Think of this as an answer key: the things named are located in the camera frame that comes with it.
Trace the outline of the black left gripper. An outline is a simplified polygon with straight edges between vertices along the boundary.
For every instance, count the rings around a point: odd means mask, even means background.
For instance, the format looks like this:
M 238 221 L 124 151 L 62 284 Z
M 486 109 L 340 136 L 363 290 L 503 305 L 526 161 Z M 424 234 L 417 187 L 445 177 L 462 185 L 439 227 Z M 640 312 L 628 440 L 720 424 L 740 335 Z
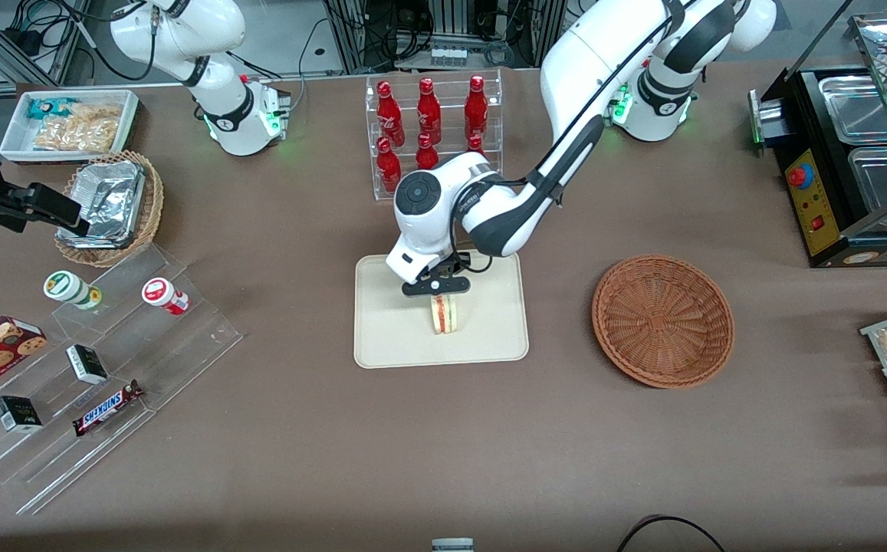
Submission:
M 460 274 L 470 267 L 470 256 L 447 256 L 443 261 L 421 273 L 415 284 L 403 283 L 406 297 L 429 296 L 429 311 L 436 317 L 436 296 L 454 294 L 454 317 L 463 311 L 462 295 L 470 290 L 471 282 Z

